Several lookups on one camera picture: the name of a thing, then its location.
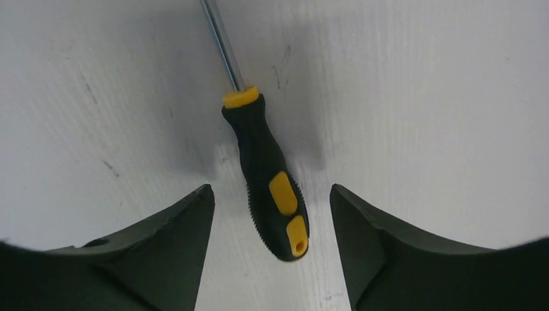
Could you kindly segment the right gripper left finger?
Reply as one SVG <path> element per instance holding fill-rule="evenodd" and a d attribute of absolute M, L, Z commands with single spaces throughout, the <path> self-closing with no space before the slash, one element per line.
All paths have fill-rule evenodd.
<path fill-rule="evenodd" d="M 82 247 L 1 244 L 2 310 L 193 310 L 214 215 L 202 185 Z"/>

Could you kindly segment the black yellow screwdriver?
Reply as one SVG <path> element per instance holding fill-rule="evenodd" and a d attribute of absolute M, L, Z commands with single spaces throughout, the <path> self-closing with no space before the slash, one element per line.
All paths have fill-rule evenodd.
<path fill-rule="evenodd" d="M 232 91 L 223 96 L 222 116 L 234 132 L 249 212 L 262 242 L 279 260 L 301 259 L 309 247 L 309 220 L 300 187 L 268 126 L 264 96 L 248 86 L 232 51 L 215 1 L 202 1 Z"/>

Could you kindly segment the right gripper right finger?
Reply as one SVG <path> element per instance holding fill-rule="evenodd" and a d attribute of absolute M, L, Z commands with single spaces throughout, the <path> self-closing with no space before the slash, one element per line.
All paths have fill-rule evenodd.
<path fill-rule="evenodd" d="M 353 310 L 547 310 L 548 239 L 488 249 L 435 235 L 342 185 L 330 192 Z"/>

